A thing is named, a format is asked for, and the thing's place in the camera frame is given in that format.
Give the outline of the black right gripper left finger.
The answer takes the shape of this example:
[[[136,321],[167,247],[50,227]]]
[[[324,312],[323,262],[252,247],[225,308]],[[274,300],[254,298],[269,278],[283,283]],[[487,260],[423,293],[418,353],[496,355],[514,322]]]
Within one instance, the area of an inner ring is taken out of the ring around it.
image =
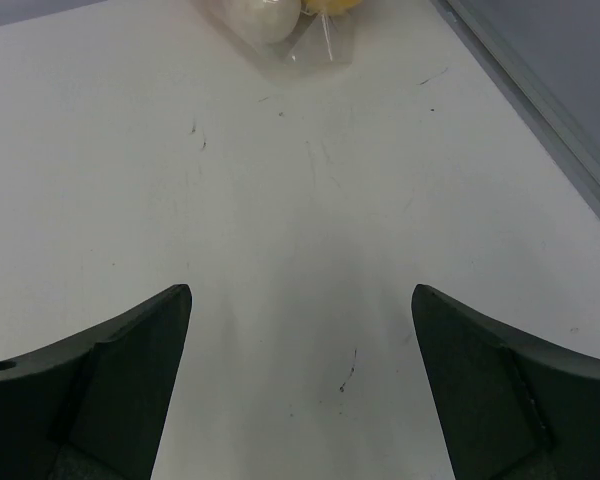
[[[148,479],[192,309],[174,285],[0,361],[0,479]]]

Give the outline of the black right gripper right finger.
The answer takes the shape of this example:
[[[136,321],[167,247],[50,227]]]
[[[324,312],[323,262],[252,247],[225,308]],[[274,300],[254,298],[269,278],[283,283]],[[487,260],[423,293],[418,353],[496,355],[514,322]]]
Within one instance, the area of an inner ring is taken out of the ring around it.
[[[458,479],[600,479],[600,359],[419,284],[415,333]]]

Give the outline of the clear zip top bag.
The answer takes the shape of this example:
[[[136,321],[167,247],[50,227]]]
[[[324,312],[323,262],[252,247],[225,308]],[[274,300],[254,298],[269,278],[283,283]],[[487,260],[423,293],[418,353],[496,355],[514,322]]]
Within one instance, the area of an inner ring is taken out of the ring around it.
[[[259,68],[305,74],[351,62],[355,37],[351,10],[354,8],[337,16],[311,14],[300,0],[301,13],[293,32],[281,42],[263,44],[249,41],[229,25],[228,1],[236,0],[196,1],[194,5],[224,40]]]

